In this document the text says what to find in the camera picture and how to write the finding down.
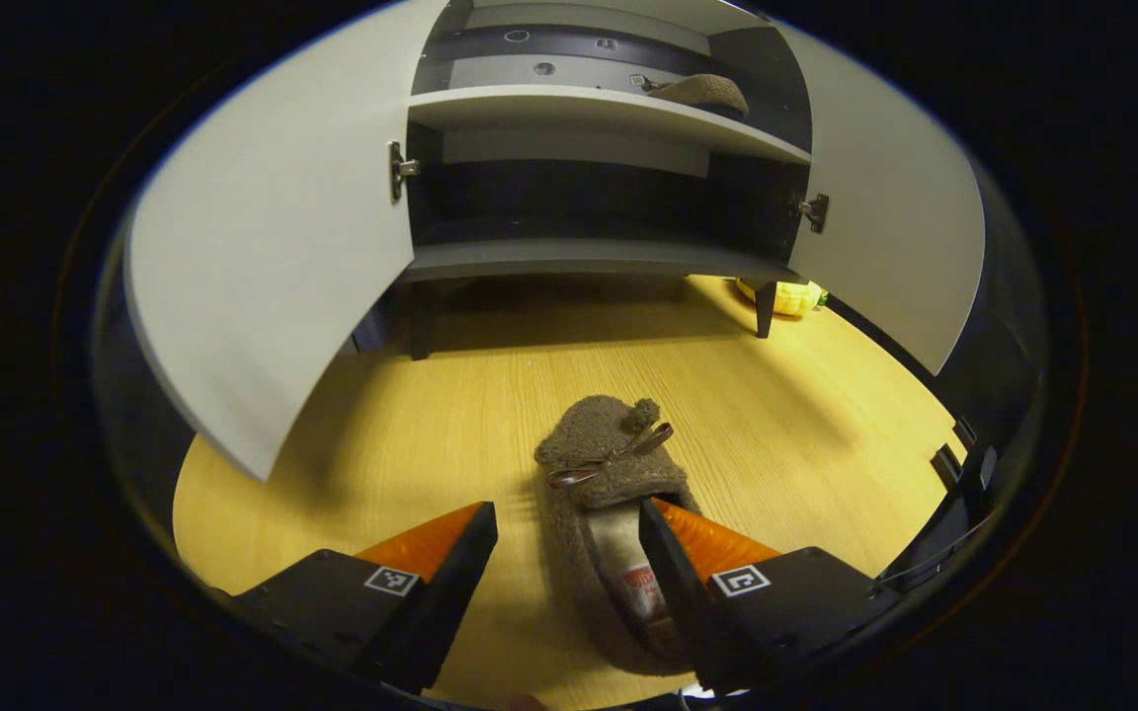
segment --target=table surface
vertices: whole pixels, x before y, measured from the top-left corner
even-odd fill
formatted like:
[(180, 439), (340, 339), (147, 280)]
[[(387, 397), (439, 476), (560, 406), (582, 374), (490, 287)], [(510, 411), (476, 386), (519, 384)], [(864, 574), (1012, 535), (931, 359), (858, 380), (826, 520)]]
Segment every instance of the table surface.
[(447, 301), (429, 359), (338, 355), (271, 480), (197, 437), (178, 478), (178, 552), (240, 594), (319, 548), (360, 551), (494, 501), (500, 540), (426, 696), (502, 708), (619, 705), (694, 683), (607, 664), (561, 590), (534, 449), (580, 397), (652, 397), (704, 514), (780, 551), (818, 545), (875, 576), (933, 513), (930, 465), (951, 415), (832, 311), (753, 337), (728, 280), (556, 275), (484, 280)]

